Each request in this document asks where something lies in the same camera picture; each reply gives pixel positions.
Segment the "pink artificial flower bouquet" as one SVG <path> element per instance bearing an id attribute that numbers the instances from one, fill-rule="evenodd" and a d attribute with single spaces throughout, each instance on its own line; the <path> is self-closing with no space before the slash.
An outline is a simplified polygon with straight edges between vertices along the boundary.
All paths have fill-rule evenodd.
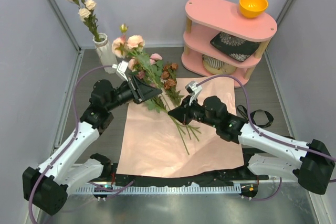
<path id="1" fill-rule="evenodd" d="M 144 83 L 162 90 L 160 95 L 145 102 L 149 111 L 168 113 L 180 105 L 183 96 L 177 88 L 178 64 L 165 63 L 159 54 L 148 55 L 134 52 L 129 54 L 128 58 L 129 69 L 133 75 Z"/>

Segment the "pink wrapping paper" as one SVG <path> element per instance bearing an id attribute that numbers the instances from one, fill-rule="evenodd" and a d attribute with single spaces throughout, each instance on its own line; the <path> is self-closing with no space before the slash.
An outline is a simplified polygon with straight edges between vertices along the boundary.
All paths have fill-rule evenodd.
<path id="1" fill-rule="evenodd" d="M 191 122 L 197 132 L 179 132 L 165 112 L 129 103 L 118 174 L 178 178 L 243 166 L 239 144 L 216 135 L 213 127 Z"/>

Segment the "peach peony flower stem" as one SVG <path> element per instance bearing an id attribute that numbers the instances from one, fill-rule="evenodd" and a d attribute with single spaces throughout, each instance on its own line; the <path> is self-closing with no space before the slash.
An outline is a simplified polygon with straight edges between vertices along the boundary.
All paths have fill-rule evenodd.
<path id="1" fill-rule="evenodd" d="M 128 62 L 131 74 L 140 80 L 155 87 L 163 88 L 161 74 L 163 71 L 163 59 L 159 54 L 148 54 L 144 50 L 145 40 L 140 35 L 128 37 L 128 26 L 120 26 L 121 35 L 112 43 L 112 52 Z"/>

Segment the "black ribbon with gold lettering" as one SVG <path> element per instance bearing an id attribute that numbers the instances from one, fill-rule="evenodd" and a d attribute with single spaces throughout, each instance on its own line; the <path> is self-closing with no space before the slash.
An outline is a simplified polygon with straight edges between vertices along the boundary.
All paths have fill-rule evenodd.
<path id="1" fill-rule="evenodd" d="M 243 105 L 237 106 L 237 112 L 246 120 L 248 120 L 247 108 Z M 272 125 L 274 117 L 265 110 L 255 110 L 250 113 L 251 121 L 260 128 L 268 128 Z"/>

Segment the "cream rose flower stem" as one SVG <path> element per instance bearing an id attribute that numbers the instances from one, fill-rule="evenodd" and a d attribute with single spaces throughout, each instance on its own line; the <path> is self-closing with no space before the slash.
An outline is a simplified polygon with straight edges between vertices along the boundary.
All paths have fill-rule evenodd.
<path id="1" fill-rule="evenodd" d="M 78 7 L 78 16 L 81 22 L 89 29 L 95 42 L 101 42 L 98 32 L 98 19 L 94 13 L 97 3 L 93 0 L 66 0 Z"/>

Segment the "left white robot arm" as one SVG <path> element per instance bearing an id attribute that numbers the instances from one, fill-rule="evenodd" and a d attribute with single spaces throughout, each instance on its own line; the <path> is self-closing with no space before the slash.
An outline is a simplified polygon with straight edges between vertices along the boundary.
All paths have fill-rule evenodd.
<path id="1" fill-rule="evenodd" d="M 72 165 L 108 128 L 113 120 L 113 109 L 131 101 L 141 104 L 161 93 L 161 89 L 135 76 L 117 88 L 108 80 L 97 81 L 89 99 L 90 105 L 74 132 L 37 168 L 28 167 L 23 172 L 23 193 L 29 207 L 36 206 L 53 216 L 61 210 L 68 196 L 83 184 L 93 179 L 107 181 L 112 174 L 112 164 L 101 154 L 91 155 L 77 168 Z"/>

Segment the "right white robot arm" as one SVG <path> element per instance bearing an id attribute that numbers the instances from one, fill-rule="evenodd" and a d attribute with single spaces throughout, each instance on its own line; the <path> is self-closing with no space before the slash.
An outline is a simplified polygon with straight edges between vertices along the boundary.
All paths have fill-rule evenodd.
<path id="1" fill-rule="evenodd" d="M 180 106 L 168 114 L 183 125 L 194 120 L 212 126 L 216 134 L 227 142 L 247 145 L 272 155 L 272 158 L 266 159 L 255 154 L 249 161 L 240 163 L 237 173 L 242 179 L 271 175 L 296 180 L 301 187 L 318 195 L 327 191 L 335 159 L 321 141 L 296 141 L 260 129 L 246 119 L 229 113 L 226 104 L 217 96 L 208 97 L 203 105 L 199 105 L 188 95 Z"/>

